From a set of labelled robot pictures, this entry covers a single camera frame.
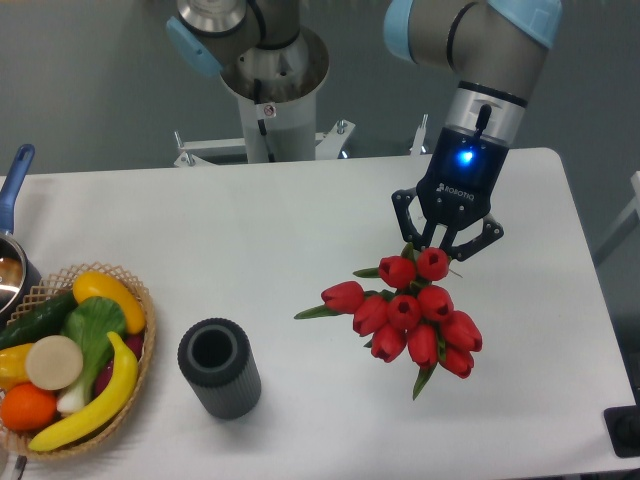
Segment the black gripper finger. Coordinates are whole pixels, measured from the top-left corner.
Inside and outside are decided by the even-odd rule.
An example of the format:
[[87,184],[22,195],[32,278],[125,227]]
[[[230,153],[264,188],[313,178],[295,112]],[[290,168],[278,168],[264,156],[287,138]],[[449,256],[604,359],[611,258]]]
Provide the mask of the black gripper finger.
[[[414,249],[426,249],[432,246],[436,227],[440,220],[440,197],[438,195],[419,194],[416,187],[397,190],[391,195],[402,238],[411,243]],[[425,218],[422,232],[417,229],[410,213],[410,206],[418,200]]]
[[503,236],[503,226],[492,214],[488,214],[482,219],[480,234],[464,244],[452,246],[449,257],[452,260],[463,262],[500,240]]

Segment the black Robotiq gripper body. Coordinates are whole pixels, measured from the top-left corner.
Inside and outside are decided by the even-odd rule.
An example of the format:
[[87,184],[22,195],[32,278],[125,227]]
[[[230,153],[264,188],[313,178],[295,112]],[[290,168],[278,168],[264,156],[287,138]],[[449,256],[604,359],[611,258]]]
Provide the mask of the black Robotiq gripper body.
[[453,129],[441,130],[416,192],[425,219],[423,233],[438,225],[456,233],[487,215],[509,149]]

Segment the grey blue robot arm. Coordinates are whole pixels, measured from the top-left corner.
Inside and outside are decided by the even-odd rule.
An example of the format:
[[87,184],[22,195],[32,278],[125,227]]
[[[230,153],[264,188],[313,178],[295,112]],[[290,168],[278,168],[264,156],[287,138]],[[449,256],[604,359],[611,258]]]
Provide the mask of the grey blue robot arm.
[[[236,97],[252,163],[313,160],[328,51],[296,1],[180,1],[166,31],[199,74]],[[491,195],[562,16],[558,1],[394,1],[383,37],[396,57],[459,83],[425,176],[392,202],[405,241],[463,261],[503,236]]]

